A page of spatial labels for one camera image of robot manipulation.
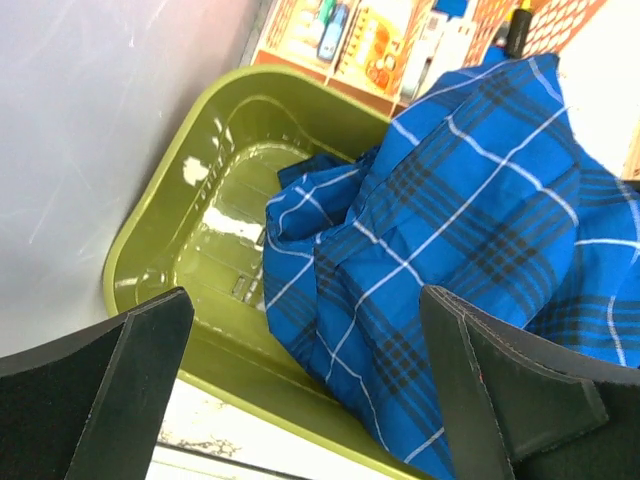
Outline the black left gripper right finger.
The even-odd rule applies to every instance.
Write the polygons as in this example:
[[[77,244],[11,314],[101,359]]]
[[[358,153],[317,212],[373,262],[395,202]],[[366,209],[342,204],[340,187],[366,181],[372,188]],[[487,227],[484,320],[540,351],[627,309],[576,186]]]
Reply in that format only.
[[[636,479],[639,372],[427,286],[420,318],[458,479]]]

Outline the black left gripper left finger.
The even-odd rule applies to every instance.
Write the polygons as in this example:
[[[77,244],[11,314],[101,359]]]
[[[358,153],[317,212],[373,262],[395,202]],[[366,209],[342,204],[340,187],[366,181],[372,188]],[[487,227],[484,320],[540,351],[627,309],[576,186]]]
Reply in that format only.
[[[3,357],[2,478],[145,478],[193,319],[177,287]]]

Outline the blue plaid shirt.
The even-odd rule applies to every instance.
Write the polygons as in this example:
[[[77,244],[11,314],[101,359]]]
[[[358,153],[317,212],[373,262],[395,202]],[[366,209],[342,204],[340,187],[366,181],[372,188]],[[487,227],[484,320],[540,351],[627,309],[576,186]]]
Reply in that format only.
[[[357,161],[281,170],[266,206],[271,333],[385,450],[438,479],[454,466],[425,286],[639,364],[639,196],[575,140],[558,64],[543,54],[448,72]]]

